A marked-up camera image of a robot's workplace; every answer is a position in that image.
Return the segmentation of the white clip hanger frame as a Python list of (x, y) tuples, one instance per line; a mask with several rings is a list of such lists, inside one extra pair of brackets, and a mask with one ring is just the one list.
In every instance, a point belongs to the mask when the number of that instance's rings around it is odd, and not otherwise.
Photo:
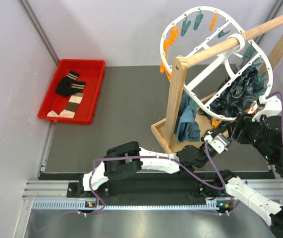
[[(210, 31), (212, 31), (213, 33), (209, 37), (207, 37), (201, 44), (196, 46), (185, 58), (189, 59), (191, 56), (198, 53), (198, 51), (201, 49), (209, 49), (210, 46), (208, 45), (208, 43), (215, 37), (223, 37), (224, 35), (226, 35), (226, 32), (224, 32), (224, 30), (230, 25), (237, 30), (237, 33), (228, 36), (228, 39), (237, 39), (238, 46), (234, 47), (231, 50), (226, 50), (223, 53), (217, 54), (216, 59), (211, 62), (201, 73), (199, 73), (198, 76), (192, 79), (187, 85), (184, 85), (183, 89), (207, 115), (221, 121), (234, 121), (236, 117), (228, 117), (225, 116), (225, 114), (219, 114), (212, 111), (212, 103), (216, 99), (219, 99), (221, 97), (221, 94), (226, 89), (229, 89), (249, 67), (256, 66), (255, 62), (260, 59), (263, 60), (263, 63), (265, 65), (265, 71), (260, 75), (260, 79), (266, 83), (266, 87), (260, 92), (260, 95), (268, 96), (273, 86), (273, 72), (271, 63), (263, 50), (256, 44), (254, 40), (244, 40), (242, 38), (241, 34), (245, 33), (245, 31), (230, 15), (214, 7), (199, 6), (187, 10), (174, 21), (172, 21), (163, 31), (162, 39), (160, 41), (160, 55), (162, 60), (161, 71), (165, 71), (168, 78), (171, 79), (172, 66), (168, 64), (168, 57), (166, 55), (166, 52), (169, 46), (174, 43), (178, 34), (184, 35), (187, 32), (191, 23), (191, 21), (188, 20), (189, 15), (197, 13), (193, 26), (194, 29), (197, 29), (200, 25), (201, 20), (203, 19), (204, 12), (212, 12), (215, 14), (210, 25)], [(236, 57), (242, 59), (248, 59), (248, 61), (236, 73), (230, 68), (229, 65), (228, 58), (231, 55), (235, 55)], [(221, 64), (225, 66), (229, 81), (225, 82), (224, 85), (206, 103), (204, 103), (202, 100), (198, 99), (197, 95), (192, 92), (192, 90), (203, 80), (205, 80), (206, 77), (209, 76)]]

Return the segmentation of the beige brown sock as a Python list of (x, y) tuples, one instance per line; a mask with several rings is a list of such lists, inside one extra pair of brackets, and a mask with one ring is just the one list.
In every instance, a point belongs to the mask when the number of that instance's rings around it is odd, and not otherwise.
[(65, 109), (63, 109), (59, 114), (51, 110), (47, 113), (47, 116), (54, 118), (74, 118), (83, 97), (83, 93), (76, 93), (74, 95), (71, 95)]

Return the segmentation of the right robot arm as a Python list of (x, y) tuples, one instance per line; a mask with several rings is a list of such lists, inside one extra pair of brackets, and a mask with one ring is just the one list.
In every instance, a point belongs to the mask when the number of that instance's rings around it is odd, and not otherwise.
[[(242, 145), (252, 145), (283, 179), (283, 115), (261, 115), (259, 120), (243, 113), (236, 121), (222, 125), (209, 134), (198, 150), (198, 166), (205, 165), (218, 154), (219, 141), (225, 142), (225, 150), (232, 141)], [(214, 183), (214, 191), (219, 196), (231, 195), (253, 210), (269, 226), (277, 238), (283, 238), (283, 205), (267, 199), (249, 187), (242, 179), (229, 170), (221, 171)]]

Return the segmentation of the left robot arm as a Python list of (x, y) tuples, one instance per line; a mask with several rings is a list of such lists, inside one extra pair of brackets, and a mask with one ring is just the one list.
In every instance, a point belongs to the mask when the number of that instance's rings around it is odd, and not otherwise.
[(91, 196), (102, 184), (110, 180), (121, 180), (141, 170), (152, 170), (176, 174), (181, 170), (190, 172), (201, 168), (212, 157), (224, 152), (230, 145), (227, 134), (209, 132), (203, 137), (199, 148), (186, 145), (180, 151), (159, 153), (146, 150), (139, 143), (132, 141), (114, 147), (103, 158), (93, 160), (93, 168), (83, 175), (78, 191), (83, 196)]

